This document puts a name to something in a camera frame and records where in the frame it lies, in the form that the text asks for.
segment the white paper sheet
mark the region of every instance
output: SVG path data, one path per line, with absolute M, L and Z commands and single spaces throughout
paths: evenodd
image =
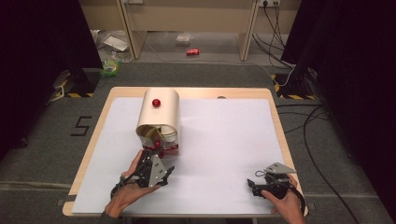
M 78 192 L 73 213 L 102 213 L 110 191 L 141 148 L 135 134 L 143 98 L 115 98 Z M 284 163 L 269 102 L 263 99 L 180 99 L 180 155 L 169 184 L 139 199 L 124 214 L 257 216 L 272 205 L 254 197 L 247 179 Z

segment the wall socket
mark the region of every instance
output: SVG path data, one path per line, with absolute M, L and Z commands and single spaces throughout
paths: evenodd
M 267 7 L 276 7 L 276 3 L 279 6 L 280 0 L 259 0 L 259 6 L 264 7 L 264 1 L 267 1 Z

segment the wooden table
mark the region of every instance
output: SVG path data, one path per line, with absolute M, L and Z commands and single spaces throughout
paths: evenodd
M 72 208 L 74 205 L 74 199 L 78 194 L 78 190 L 81 186 L 82 180 L 86 173 L 87 167 L 90 163 L 92 153 L 95 149 L 99 134 L 102 130 L 108 110 L 116 97 L 143 97 L 145 91 L 149 87 L 116 87 L 113 88 L 107 97 L 105 106 L 101 113 L 101 116 L 97 122 L 95 130 L 92 134 L 91 142 L 89 143 L 84 158 L 78 169 L 76 179 L 70 189 L 68 198 L 64 204 L 63 212 L 66 216 L 77 217 L 77 216 L 88 216 L 82 214 L 73 214 Z M 285 165 L 294 169 L 294 164 L 290 155 L 289 147 L 286 142 L 285 135 L 279 120 L 279 116 L 276 111 L 276 106 L 272 94 L 267 89 L 253 89 L 253 88 L 173 88 L 176 90 L 180 98 L 202 98 L 202 99 L 216 99 L 219 97 L 225 97 L 228 99 L 239 98 L 239 99 L 268 99 L 271 107 L 271 115 L 276 129 L 276 136 L 281 148 L 281 153 L 284 158 Z

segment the left hand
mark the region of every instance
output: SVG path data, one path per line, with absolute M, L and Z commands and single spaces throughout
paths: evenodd
M 122 176 L 131 175 L 134 170 L 136 170 L 136 166 L 139 163 L 140 157 L 142 156 L 142 150 L 139 150 L 136 157 L 131 163 L 128 171 L 123 172 Z M 134 180 L 129 180 L 127 185 L 121 187 L 113 196 L 110 203 L 106 206 L 105 212 L 111 217 L 119 217 L 121 212 L 126 208 L 129 204 L 136 202 L 139 198 L 144 195 L 159 189 L 161 186 L 156 185 L 152 188 L 140 188 Z

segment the red knob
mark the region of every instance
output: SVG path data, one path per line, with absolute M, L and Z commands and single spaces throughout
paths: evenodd
M 154 100 L 152 100 L 152 105 L 154 107 L 160 107 L 161 101 L 159 99 L 154 99 Z

